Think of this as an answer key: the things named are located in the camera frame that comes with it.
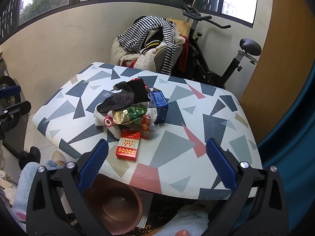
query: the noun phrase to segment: blue curtain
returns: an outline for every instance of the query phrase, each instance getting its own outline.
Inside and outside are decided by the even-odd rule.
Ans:
[[[296,101],[258,150],[265,169],[279,169],[291,231],[315,198],[315,62]]]

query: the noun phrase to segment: exercise bike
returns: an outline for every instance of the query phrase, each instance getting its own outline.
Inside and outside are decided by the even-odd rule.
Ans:
[[[240,47],[243,50],[239,50],[237,56],[232,60],[228,68],[225,70],[222,76],[216,74],[208,68],[207,62],[201,52],[201,49],[197,43],[199,37],[202,36],[202,33],[197,32],[197,37],[194,36],[197,24],[200,21],[207,21],[221,29],[231,28],[231,25],[222,26],[214,21],[212,21],[212,16],[201,16],[199,11],[185,3],[181,3],[183,7],[183,15],[193,19],[193,23],[190,28],[188,41],[189,41],[189,50],[188,50],[188,58],[186,64],[186,70],[181,72],[177,70],[174,72],[175,76],[191,79],[200,83],[216,86],[219,88],[225,88],[224,84],[230,78],[232,73],[237,69],[239,72],[242,70],[242,66],[240,66],[240,62],[243,57],[247,57],[252,64],[256,64],[258,61],[252,56],[260,56],[261,47],[260,45],[248,38],[243,38],[240,40]]]

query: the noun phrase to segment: silver bolt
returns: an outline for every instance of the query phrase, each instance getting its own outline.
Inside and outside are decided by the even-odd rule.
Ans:
[[[243,169],[246,169],[246,168],[249,167],[249,164],[248,164],[247,162],[245,162],[245,161],[242,161],[242,162],[241,162],[241,167],[242,167]]]
[[[270,170],[271,170],[272,172],[277,172],[277,171],[278,171],[278,169],[277,169],[276,166],[271,166],[271,167],[270,167]]]
[[[67,168],[72,169],[74,167],[74,162],[68,162],[67,163]]]
[[[44,170],[45,170],[45,167],[44,167],[44,166],[40,166],[40,167],[37,169],[37,171],[38,171],[39,173],[42,173]]]

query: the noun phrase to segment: blue gripper pad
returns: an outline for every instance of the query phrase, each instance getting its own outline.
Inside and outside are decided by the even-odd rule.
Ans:
[[[79,171],[78,188],[81,192],[89,189],[100,171],[106,157],[108,156],[108,143],[101,139],[91,152],[84,153],[80,159],[87,159],[86,163]]]
[[[0,90],[0,98],[7,98],[10,96],[18,95],[21,92],[21,87],[19,85],[8,87],[6,89]]]
[[[206,153],[222,180],[225,188],[234,191],[237,187],[236,171],[233,169],[229,161],[223,154],[223,150],[220,146],[209,139],[206,144]]]

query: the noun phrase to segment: blue box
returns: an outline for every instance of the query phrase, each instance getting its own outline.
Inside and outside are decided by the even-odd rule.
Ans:
[[[157,119],[154,123],[164,123],[169,109],[162,91],[151,91],[151,103],[149,107],[157,109]]]

